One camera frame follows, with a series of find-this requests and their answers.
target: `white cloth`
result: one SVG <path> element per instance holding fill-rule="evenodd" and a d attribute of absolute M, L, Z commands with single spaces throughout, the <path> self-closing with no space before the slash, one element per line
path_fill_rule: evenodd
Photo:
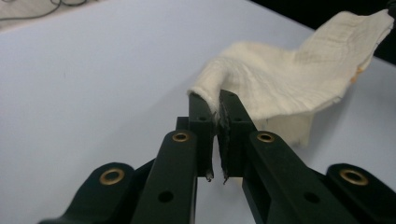
<path fill-rule="evenodd" d="M 259 130 L 306 145 L 313 115 L 344 96 L 390 32 L 387 10 L 371 16 L 341 12 L 297 50 L 239 42 L 207 63 L 190 92 L 219 111 L 219 91 L 236 93 Z"/>

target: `cable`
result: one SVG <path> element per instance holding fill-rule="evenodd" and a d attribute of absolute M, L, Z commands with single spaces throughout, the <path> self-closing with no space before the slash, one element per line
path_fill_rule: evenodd
<path fill-rule="evenodd" d="M 12 2 L 12 1 L 15 1 L 15 0 L 2 0 L 2 1 L 3 1 L 3 2 Z M 46 12 L 46 13 L 44 13 L 44 14 L 42 14 L 42 15 L 29 16 L 29 17 L 8 17 L 8 18 L 0 18 L 0 21 L 20 21 L 20 20 L 38 19 L 38 18 L 46 17 L 46 16 L 48 16 L 49 14 L 55 12 L 56 10 L 58 10 L 58 8 L 59 8 L 61 5 L 65 5 L 65 6 L 67 6 L 67 7 L 79 7 L 79 6 L 81 6 L 81 5 L 83 5 L 83 4 L 85 4 L 85 3 L 88 2 L 88 0 L 83 0 L 83 1 L 80 2 L 80 3 L 68 4 L 68 3 L 65 3 L 64 0 L 59 0 L 59 3 L 55 3 L 55 2 L 53 2 L 53 0 L 50 0 L 50 1 L 51 1 L 51 3 L 52 3 L 53 5 L 55 5 L 56 7 L 55 7 L 54 9 L 52 9 L 51 11 Z"/>

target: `dark background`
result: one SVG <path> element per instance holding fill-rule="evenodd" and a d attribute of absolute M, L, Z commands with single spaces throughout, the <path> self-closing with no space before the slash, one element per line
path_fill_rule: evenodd
<path fill-rule="evenodd" d="M 313 29 L 328 21 L 340 11 L 350 11 L 357 15 L 371 15 L 387 8 L 389 0 L 252 0 L 253 2 L 270 8 L 273 11 L 291 18 Z M 375 56 L 396 64 L 396 27 L 378 46 Z"/>

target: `screw hole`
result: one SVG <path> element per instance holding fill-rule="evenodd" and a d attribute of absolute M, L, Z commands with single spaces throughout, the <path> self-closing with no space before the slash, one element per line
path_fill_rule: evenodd
<path fill-rule="evenodd" d="M 275 138 L 269 133 L 259 133 L 259 135 L 257 135 L 257 139 L 264 143 L 272 143 L 275 141 Z"/>
<path fill-rule="evenodd" d="M 189 140 L 189 136 L 188 136 L 186 133 L 175 133 L 175 134 L 172 136 L 172 139 L 173 139 L 175 142 L 186 142 L 186 141 Z"/>
<path fill-rule="evenodd" d="M 125 176 L 125 173 L 119 168 L 111 168 L 104 171 L 99 181 L 103 185 L 114 185 L 119 183 Z"/>
<path fill-rule="evenodd" d="M 365 186 L 369 184 L 367 177 L 355 170 L 343 169 L 340 171 L 340 176 L 354 185 Z"/>
<path fill-rule="evenodd" d="M 311 203 L 319 203 L 320 202 L 320 198 L 318 197 L 318 195 L 316 195 L 312 192 L 306 192 L 304 194 L 304 197 L 307 201 L 309 201 Z"/>
<path fill-rule="evenodd" d="M 162 203 L 169 203 L 173 200 L 174 195 L 171 191 L 163 191 L 158 195 L 158 200 Z"/>

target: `table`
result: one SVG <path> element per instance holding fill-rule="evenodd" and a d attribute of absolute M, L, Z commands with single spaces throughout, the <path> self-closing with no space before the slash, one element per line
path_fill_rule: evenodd
<path fill-rule="evenodd" d="M 243 0 L 113 0 L 0 34 L 0 222 L 60 216 L 95 168 L 153 159 L 186 90 L 235 41 L 297 48 L 312 30 Z M 313 169 L 348 162 L 396 189 L 396 67 L 374 59 L 320 112 Z M 200 179 L 196 223 L 254 223 L 237 181 Z"/>

